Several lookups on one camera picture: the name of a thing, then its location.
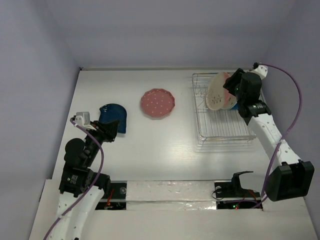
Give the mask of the dark blue ribbed plate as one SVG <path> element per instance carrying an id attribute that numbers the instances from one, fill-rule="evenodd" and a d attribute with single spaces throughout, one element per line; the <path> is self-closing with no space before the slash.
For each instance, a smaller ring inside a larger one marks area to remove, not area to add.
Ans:
<path id="1" fill-rule="evenodd" d="M 109 103 L 99 108 L 100 116 L 98 121 L 106 124 L 115 120 L 119 120 L 117 132 L 126 134 L 127 132 L 127 111 L 119 104 Z"/>

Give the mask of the white watermelon pattern plate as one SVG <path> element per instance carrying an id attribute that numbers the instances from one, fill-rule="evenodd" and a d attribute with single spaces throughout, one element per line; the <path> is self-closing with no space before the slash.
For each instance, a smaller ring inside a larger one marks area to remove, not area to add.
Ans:
<path id="1" fill-rule="evenodd" d="M 230 110 L 237 104 L 237 99 L 234 95 L 230 94 L 228 91 L 226 92 L 225 96 L 225 103 L 222 110 Z"/>

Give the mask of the pink and cream plate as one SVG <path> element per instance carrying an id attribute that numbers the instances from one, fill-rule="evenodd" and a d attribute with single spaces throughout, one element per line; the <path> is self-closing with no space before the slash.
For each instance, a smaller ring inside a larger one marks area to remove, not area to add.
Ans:
<path id="1" fill-rule="evenodd" d="M 221 110 L 229 101 L 231 95 L 224 88 L 224 84 L 229 77 L 230 75 L 227 72 L 220 72 L 211 78 L 205 96 L 206 106 L 210 110 Z"/>

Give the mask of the light blue dotted plate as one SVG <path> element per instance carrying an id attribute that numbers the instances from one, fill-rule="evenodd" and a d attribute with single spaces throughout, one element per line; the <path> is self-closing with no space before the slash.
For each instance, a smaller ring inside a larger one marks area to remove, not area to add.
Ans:
<path id="1" fill-rule="evenodd" d="M 229 110 L 237 110 L 238 109 L 238 104 L 236 103 L 233 107 L 231 107 Z"/>

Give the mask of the pink white-dotted plate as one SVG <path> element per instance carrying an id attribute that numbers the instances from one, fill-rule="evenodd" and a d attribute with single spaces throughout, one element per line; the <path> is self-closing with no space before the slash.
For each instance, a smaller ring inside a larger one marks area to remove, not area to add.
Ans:
<path id="1" fill-rule="evenodd" d="M 146 91 L 140 99 L 140 108 L 151 118 L 163 118 L 169 115 L 176 106 L 172 93 L 163 88 Z"/>

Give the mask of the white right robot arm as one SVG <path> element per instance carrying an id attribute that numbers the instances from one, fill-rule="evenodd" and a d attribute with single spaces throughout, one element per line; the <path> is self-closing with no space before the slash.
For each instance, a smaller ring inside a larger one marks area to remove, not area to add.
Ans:
<path id="1" fill-rule="evenodd" d="M 260 99 L 262 80 L 267 76 L 268 68 L 268 65 L 258 63 L 254 64 L 251 71 L 239 68 L 226 80 L 223 87 L 236 97 L 239 115 L 255 133 L 269 157 L 261 196 L 277 202 L 305 197 L 315 168 L 310 161 L 303 161 L 286 141 L 300 116 L 302 103 L 298 104 L 291 125 L 285 133 L 280 133 L 271 109 Z"/>

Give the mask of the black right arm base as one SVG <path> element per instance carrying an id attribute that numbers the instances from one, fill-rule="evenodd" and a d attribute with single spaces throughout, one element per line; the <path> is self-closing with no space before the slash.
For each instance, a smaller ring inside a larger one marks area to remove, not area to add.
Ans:
<path id="1" fill-rule="evenodd" d="M 218 210 L 262 209 L 262 198 L 259 192 L 243 188 L 240 175 L 250 174 L 253 171 L 240 171 L 232 175 L 230 180 L 214 182 L 211 197 L 216 202 Z"/>

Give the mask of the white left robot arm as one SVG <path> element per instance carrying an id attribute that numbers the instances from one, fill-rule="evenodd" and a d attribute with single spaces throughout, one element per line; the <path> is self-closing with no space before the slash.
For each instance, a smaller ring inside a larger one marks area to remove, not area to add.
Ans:
<path id="1" fill-rule="evenodd" d="M 84 139 L 73 138 L 65 145 L 64 167 L 59 184 L 59 202 L 56 220 L 46 233 L 46 240 L 81 240 L 87 222 L 98 202 L 112 194 L 111 179 L 91 170 L 97 154 L 104 154 L 103 143 L 112 143 L 118 133 L 120 121 L 71 123 L 86 134 Z"/>

